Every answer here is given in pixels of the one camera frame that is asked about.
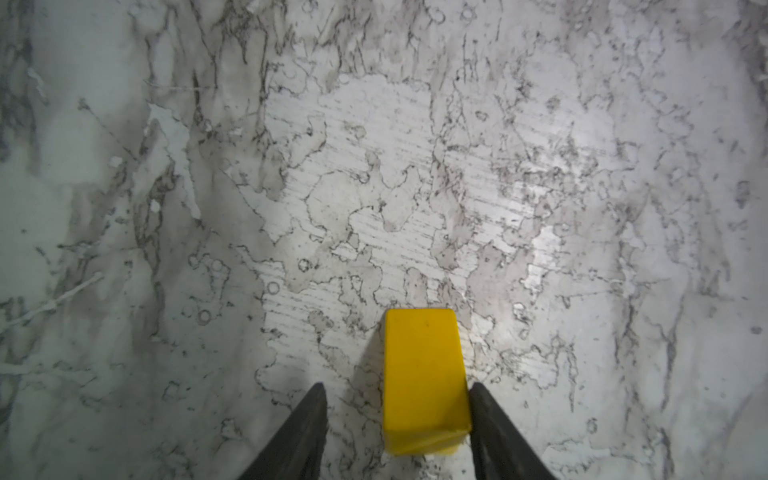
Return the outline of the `yellow wedge block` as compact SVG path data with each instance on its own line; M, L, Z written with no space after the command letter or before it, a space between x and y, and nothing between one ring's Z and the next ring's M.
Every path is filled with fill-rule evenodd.
M455 312L388 310L382 399L386 451L392 456L452 454L471 428Z

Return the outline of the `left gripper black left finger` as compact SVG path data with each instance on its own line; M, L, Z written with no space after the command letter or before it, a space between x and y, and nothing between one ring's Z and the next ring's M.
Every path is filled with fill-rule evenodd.
M327 431L326 389L317 382L239 479L318 480Z

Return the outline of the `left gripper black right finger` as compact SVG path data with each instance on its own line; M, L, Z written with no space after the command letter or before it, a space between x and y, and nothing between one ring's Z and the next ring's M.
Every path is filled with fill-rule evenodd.
M469 403L476 479L555 479L482 383L470 388Z

